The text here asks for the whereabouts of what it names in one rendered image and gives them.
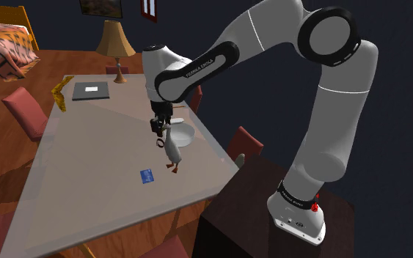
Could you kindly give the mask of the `red framed wall picture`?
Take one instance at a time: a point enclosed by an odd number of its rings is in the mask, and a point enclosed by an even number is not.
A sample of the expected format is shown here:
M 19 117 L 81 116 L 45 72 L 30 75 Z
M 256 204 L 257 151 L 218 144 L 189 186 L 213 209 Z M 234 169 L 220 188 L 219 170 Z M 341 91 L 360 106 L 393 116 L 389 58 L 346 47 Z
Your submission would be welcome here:
M 157 0 L 140 0 L 141 14 L 144 18 L 157 22 Z

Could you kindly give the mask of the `dark framed wall picture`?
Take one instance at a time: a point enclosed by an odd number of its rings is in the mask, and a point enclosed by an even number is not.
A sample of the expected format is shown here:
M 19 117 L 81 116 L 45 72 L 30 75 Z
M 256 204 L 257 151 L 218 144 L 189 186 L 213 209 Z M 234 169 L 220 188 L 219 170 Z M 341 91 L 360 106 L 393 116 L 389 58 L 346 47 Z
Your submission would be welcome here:
M 83 15 L 122 18 L 121 0 L 79 0 Z

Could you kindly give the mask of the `table lamp with tan shade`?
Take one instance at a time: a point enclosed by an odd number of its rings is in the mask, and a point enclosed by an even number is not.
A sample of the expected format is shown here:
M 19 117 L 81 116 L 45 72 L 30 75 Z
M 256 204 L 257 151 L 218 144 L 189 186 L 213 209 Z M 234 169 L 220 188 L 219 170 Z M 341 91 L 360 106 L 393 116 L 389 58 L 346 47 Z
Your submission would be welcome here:
M 125 83 L 126 79 L 121 71 L 120 58 L 133 56 L 136 52 L 128 42 L 119 21 L 104 21 L 103 34 L 95 52 L 103 56 L 115 58 L 117 77 L 114 79 L 114 82 L 117 84 Z

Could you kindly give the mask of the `white bowl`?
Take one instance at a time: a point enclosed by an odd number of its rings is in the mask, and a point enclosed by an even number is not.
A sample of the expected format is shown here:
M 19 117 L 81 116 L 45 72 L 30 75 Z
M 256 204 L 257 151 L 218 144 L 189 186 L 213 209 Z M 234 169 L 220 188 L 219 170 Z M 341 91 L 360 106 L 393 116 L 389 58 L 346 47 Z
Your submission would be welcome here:
M 186 147 L 193 142 L 195 129 L 186 123 L 171 124 L 170 136 L 178 147 Z

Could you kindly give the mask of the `bed with orange patterned blanket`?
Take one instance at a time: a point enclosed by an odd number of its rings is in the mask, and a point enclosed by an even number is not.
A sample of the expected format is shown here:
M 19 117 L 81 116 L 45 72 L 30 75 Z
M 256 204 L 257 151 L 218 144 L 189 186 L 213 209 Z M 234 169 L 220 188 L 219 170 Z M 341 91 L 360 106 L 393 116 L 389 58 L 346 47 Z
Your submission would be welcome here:
M 23 6 L 0 6 L 0 78 L 5 82 L 24 79 L 40 58 Z

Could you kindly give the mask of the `white goose figure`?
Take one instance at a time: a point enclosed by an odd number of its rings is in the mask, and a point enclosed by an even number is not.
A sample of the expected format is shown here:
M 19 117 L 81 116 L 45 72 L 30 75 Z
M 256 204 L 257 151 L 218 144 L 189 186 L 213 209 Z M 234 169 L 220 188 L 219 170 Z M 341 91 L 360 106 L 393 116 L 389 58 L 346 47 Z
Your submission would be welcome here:
M 167 168 L 171 168 L 174 166 L 174 169 L 172 170 L 173 173 L 178 172 L 178 165 L 182 161 L 181 158 L 181 153 L 176 145 L 176 143 L 173 141 L 171 137 L 171 125 L 170 124 L 165 124 L 163 126 L 163 129 L 166 131 L 166 137 L 165 137 L 165 142 L 164 142 L 164 149 L 165 153 L 168 157 L 168 159 L 171 161 L 171 164 L 167 164 Z

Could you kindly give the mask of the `yellow patterned strip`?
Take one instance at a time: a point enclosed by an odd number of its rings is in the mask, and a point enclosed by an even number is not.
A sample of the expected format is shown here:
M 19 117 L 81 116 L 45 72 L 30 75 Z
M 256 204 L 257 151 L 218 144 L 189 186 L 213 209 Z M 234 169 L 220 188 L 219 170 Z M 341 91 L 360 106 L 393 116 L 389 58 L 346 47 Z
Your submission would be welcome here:
M 55 103 L 60 109 L 61 112 L 66 112 L 65 106 L 65 98 L 62 94 L 62 89 L 65 85 L 67 85 L 72 79 L 74 78 L 73 75 L 66 76 L 60 83 L 58 83 L 52 90 L 51 94 L 54 97 Z

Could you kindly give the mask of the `grey dining table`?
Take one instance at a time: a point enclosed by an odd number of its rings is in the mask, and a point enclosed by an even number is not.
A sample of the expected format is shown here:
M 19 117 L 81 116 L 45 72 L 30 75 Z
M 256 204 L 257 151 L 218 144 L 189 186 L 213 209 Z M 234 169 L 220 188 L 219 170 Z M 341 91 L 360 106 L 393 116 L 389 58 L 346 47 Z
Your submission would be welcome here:
M 40 258 L 218 194 L 237 166 L 186 103 L 177 118 L 195 129 L 178 172 L 156 144 L 143 75 L 76 75 L 53 107 L 0 258 Z M 106 81 L 109 99 L 73 101 L 76 82 Z M 141 170 L 154 181 L 142 183 Z

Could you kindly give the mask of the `dark robot stand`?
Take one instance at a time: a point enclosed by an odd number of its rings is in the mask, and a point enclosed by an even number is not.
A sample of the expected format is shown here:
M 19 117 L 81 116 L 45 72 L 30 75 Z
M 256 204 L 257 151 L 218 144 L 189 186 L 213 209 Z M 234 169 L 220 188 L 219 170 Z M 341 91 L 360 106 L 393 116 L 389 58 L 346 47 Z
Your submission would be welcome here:
M 279 228 L 267 199 L 286 175 L 253 155 L 201 214 L 192 258 L 354 258 L 354 206 L 321 189 L 326 236 L 313 246 Z

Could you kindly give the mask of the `grey book with white label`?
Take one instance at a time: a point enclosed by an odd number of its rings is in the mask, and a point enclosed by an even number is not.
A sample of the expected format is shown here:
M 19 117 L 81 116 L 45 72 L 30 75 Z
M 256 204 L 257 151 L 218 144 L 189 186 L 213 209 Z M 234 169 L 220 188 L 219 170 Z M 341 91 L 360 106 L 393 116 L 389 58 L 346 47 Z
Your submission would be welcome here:
M 106 81 L 76 82 L 73 90 L 73 101 L 109 99 L 109 88 Z

